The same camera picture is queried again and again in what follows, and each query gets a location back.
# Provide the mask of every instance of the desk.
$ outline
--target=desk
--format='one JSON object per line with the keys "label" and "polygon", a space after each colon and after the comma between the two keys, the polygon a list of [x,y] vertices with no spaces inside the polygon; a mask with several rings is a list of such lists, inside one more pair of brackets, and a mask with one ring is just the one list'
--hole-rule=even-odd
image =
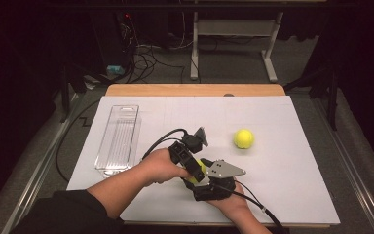
{"label": "desk", "polygon": [[[236,97],[221,97],[226,93]],[[109,110],[114,104],[137,103],[142,124],[136,161],[169,130],[181,127],[193,133],[197,125],[203,124],[209,147],[195,157],[222,158],[247,170],[238,180],[246,184],[284,226],[326,227],[340,222],[290,97],[284,95],[281,86],[113,85],[106,94],[68,190],[86,188],[102,180],[100,172],[94,169],[94,161]],[[163,118],[163,113],[166,116],[161,122],[151,121]],[[229,137],[232,130],[242,126],[255,133],[256,143],[248,150],[233,147]],[[262,223],[273,224],[258,208],[251,208]],[[123,212],[122,219],[126,223],[143,224],[231,225],[211,205],[196,202],[178,178],[144,188]]]}
{"label": "desk", "polygon": [[[325,2],[326,0],[286,0],[285,2]],[[211,0],[210,2],[265,2],[260,0]],[[193,50],[191,55],[190,77],[196,80],[199,77],[199,35],[236,35],[269,37],[269,45],[261,51],[261,56],[266,67],[270,82],[277,83],[275,69],[270,55],[275,45],[276,37],[281,26],[283,12],[278,12],[275,19],[270,20],[235,20],[235,19],[199,19],[199,14],[194,13],[193,22]]]}

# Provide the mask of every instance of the white paper sheet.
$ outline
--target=white paper sheet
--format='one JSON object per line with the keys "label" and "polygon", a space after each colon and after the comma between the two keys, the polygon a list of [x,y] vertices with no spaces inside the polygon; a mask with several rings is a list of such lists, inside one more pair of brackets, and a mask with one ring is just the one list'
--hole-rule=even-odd
{"label": "white paper sheet", "polygon": [[[103,97],[68,190],[103,180],[94,168],[112,105],[139,105],[141,128],[136,162],[158,138],[177,128],[193,134],[204,127],[208,147],[197,158],[224,159],[246,170],[237,179],[283,224],[337,224],[338,215],[306,140],[290,97]],[[236,130],[250,129],[253,146],[238,149]],[[159,147],[167,147],[166,141]],[[272,223],[251,205],[262,223]],[[121,216],[159,222],[229,222],[217,209],[196,202],[180,179],[143,189]]]}

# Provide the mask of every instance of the black sleeve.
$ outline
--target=black sleeve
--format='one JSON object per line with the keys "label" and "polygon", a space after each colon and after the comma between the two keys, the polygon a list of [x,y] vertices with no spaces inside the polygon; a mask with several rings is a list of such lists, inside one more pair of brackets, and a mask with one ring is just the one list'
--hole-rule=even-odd
{"label": "black sleeve", "polygon": [[12,230],[18,233],[114,233],[123,222],[107,216],[102,204],[87,190],[61,191],[39,199]]}

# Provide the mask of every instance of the tennis ball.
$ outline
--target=tennis ball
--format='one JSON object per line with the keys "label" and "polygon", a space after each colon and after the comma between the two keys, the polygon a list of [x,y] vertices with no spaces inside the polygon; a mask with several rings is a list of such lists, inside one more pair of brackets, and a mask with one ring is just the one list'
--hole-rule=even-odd
{"label": "tennis ball", "polygon": [[238,148],[248,149],[254,142],[254,135],[250,130],[240,129],[235,133],[233,142]]}
{"label": "tennis ball", "polygon": [[[200,167],[202,167],[202,172],[206,174],[206,166],[203,164],[202,160],[196,159],[197,163],[199,163]],[[187,181],[191,183],[199,183],[193,176],[187,178]]]}

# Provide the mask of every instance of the person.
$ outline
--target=person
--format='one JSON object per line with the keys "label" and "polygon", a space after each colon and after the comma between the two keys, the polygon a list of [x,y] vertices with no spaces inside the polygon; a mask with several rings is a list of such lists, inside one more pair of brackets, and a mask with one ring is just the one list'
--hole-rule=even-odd
{"label": "person", "polygon": [[[11,233],[119,233],[120,214],[145,186],[175,177],[190,177],[172,163],[166,148],[153,151],[139,164],[85,190],[58,191],[39,199]],[[243,193],[237,183],[236,191]],[[246,199],[232,195],[208,201],[243,234],[270,233],[251,212]]]}

